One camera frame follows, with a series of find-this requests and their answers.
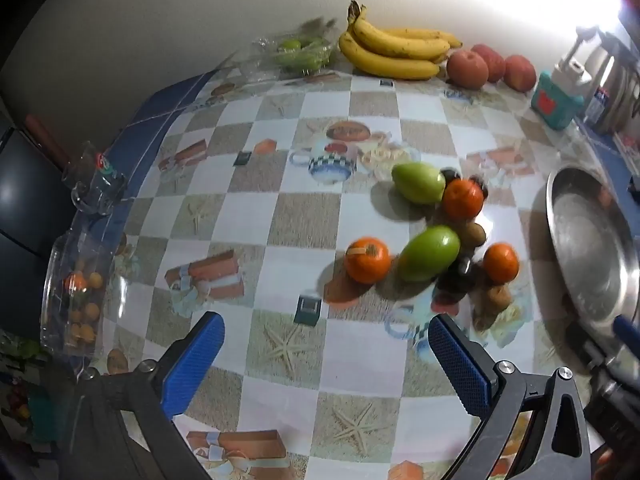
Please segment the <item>orange tangerine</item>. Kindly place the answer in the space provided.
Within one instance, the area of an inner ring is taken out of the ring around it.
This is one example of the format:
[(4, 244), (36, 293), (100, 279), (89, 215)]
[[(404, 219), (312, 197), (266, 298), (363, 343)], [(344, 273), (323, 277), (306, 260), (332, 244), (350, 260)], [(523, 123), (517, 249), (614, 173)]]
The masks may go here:
[(520, 272), (518, 253), (510, 244), (491, 244), (483, 257), (483, 269), (492, 282), (499, 285), (510, 283)]
[(473, 220), (482, 210), (485, 196), (482, 188), (471, 179), (452, 180), (442, 196), (442, 210), (454, 221)]

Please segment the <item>clear box of green fruit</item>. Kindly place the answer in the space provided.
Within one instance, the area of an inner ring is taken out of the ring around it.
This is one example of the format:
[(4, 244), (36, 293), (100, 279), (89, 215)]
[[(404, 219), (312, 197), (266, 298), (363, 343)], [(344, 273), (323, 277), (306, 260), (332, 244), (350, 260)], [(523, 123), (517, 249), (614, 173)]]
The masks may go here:
[(253, 40), (230, 58), (248, 81), (298, 78), (318, 74), (337, 47), (336, 19), (313, 18), (287, 32)]

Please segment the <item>far red apple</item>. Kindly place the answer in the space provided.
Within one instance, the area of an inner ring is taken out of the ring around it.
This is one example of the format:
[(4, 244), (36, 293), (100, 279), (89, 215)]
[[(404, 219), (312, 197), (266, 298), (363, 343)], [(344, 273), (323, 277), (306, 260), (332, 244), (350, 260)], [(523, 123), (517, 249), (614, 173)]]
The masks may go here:
[(503, 81), (515, 91), (529, 92), (537, 81), (535, 67), (523, 55), (510, 55), (504, 60)]

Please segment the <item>dark plum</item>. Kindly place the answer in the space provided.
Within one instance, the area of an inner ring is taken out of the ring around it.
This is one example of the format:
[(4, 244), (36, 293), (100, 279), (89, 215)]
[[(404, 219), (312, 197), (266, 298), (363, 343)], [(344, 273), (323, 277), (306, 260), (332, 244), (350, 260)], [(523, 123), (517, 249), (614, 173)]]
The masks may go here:
[(454, 168), (442, 168), (440, 173), (445, 178), (446, 185), (450, 185), (450, 183), (454, 180), (461, 179), (461, 174), (458, 170)]
[(464, 296), (477, 284), (477, 268), (469, 256), (460, 256), (439, 275), (437, 288), (452, 296)]
[(480, 188), (480, 190), (483, 193), (484, 200), (487, 200), (489, 192), (488, 192), (488, 187), (485, 183), (485, 180), (478, 174), (472, 174), (472, 176), (470, 177), (470, 180), (473, 181)]

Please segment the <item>yellow banana bunch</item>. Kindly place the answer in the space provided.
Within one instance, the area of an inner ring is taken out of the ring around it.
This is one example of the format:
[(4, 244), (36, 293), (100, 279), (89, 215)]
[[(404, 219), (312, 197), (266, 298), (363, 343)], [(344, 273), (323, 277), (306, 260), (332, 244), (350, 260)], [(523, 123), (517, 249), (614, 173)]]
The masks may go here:
[(352, 0), (347, 28), (337, 44), (360, 72), (387, 79), (429, 80), (451, 50), (463, 46), (450, 32), (424, 28), (380, 29), (368, 21), (367, 7)]

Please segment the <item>white power adapter lamp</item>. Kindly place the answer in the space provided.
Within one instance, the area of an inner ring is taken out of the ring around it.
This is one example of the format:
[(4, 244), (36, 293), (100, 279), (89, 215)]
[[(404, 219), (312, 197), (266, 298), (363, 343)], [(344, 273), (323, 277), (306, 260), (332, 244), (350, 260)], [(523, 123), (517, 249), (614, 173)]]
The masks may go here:
[(567, 96), (587, 96), (592, 76), (585, 66), (576, 58), (576, 53), (582, 44), (593, 40), (597, 36), (597, 27), (576, 29), (576, 40), (564, 58), (554, 66), (551, 81)]

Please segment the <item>front red apple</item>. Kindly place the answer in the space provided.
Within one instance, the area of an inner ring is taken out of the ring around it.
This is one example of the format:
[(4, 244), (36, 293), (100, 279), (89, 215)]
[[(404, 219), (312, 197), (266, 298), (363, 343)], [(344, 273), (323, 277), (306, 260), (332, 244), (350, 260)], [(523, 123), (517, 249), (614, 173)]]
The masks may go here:
[(450, 55), (446, 70), (449, 80), (461, 88), (480, 90), (488, 81), (489, 70), (484, 58), (470, 50)]

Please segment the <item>teal box with red crab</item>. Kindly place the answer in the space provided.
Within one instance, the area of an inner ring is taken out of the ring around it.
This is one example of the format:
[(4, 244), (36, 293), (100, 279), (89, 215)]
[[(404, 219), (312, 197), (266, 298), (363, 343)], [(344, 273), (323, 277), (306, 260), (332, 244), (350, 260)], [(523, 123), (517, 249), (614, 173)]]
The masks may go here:
[(552, 81), (546, 70), (540, 74), (530, 101), (532, 109), (553, 130), (565, 129), (583, 105), (583, 96), (566, 93)]

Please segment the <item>checkered printed tablecloth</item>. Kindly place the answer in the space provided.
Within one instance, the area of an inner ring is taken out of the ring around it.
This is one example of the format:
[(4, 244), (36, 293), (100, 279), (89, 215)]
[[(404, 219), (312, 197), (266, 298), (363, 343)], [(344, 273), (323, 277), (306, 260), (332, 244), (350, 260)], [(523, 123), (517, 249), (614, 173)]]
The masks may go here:
[[(214, 311), (226, 338), (181, 431), (276, 430), (285, 478), (443, 474), (476, 420), (465, 414), (422, 327), (452, 314), (497, 358), (551, 373), (566, 361), (565, 292), (544, 220), (544, 185), (578, 162), (608, 179), (631, 229), (639, 208), (610, 142), (549, 129), (503, 84), (329, 73), (241, 84), (228, 70), (153, 96), (108, 150), (129, 174), (111, 214), (78, 214), (61, 247), (88, 289), (66, 310), (70, 364), (131, 370)], [(416, 160), (486, 180), (484, 243), (511, 244), (512, 304), (478, 316), (482, 294), (448, 301), (393, 275), (362, 286), (348, 245), (393, 255), (436, 221), (390, 178)]]

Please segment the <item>middle red apple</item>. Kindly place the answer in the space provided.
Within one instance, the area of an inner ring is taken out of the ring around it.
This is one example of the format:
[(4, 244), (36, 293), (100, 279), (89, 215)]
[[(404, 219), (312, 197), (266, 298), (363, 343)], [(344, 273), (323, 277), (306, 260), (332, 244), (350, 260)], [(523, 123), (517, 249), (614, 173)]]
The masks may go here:
[(506, 72), (506, 61), (496, 50), (486, 46), (486, 44), (474, 44), (472, 51), (485, 61), (488, 68), (489, 82), (495, 84), (502, 79)]

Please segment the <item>red apple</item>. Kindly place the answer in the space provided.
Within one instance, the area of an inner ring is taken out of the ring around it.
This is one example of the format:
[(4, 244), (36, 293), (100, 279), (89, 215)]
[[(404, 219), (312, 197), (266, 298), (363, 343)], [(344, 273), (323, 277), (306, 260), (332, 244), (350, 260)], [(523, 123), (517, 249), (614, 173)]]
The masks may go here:
[(470, 50), (450, 55), (446, 70), (449, 80), (461, 88), (480, 90), (488, 81), (489, 70), (484, 58)]
[(523, 55), (510, 55), (504, 60), (503, 81), (515, 91), (529, 92), (537, 81), (535, 67)]
[(506, 72), (506, 61), (496, 50), (486, 46), (486, 44), (474, 44), (472, 51), (485, 61), (488, 68), (489, 82), (495, 84), (502, 79)]

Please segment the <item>large steel plate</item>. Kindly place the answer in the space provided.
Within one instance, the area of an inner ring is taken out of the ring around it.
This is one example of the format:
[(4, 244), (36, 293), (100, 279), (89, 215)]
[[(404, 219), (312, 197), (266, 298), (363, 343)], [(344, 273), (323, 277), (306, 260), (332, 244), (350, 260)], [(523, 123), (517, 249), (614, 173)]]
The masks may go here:
[(614, 194), (592, 172), (565, 166), (548, 177), (546, 216), (568, 296), (563, 339), (577, 359), (600, 349), (639, 376), (639, 359), (614, 332), (639, 326), (639, 256)]

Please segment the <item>orange with sticker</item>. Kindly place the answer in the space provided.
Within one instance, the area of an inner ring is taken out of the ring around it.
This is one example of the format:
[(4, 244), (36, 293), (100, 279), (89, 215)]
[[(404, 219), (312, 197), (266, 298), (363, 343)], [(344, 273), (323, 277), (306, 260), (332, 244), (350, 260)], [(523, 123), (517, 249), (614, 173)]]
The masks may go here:
[(358, 238), (348, 246), (344, 255), (346, 273), (363, 285), (382, 281), (391, 266), (390, 250), (382, 240), (375, 237)]

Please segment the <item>clear box of kumquats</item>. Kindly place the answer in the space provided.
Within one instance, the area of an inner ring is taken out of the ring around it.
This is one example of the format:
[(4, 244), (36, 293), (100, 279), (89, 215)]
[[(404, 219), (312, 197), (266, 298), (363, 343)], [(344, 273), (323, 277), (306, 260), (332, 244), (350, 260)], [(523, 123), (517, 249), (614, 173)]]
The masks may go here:
[(85, 229), (71, 229), (54, 242), (40, 314), (40, 342), (54, 356), (92, 359), (102, 353), (112, 260), (113, 253)]

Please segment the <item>glass mug with sticker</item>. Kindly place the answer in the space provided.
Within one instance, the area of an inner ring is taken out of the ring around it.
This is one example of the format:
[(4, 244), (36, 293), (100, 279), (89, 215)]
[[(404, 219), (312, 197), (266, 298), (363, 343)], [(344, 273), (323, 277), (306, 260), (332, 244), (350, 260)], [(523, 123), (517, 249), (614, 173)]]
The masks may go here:
[(108, 216), (124, 196), (127, 182), (127, 177), (89, 141), (81, 145), (80, 155), (63, 172), (72, 203), (92, 216)]

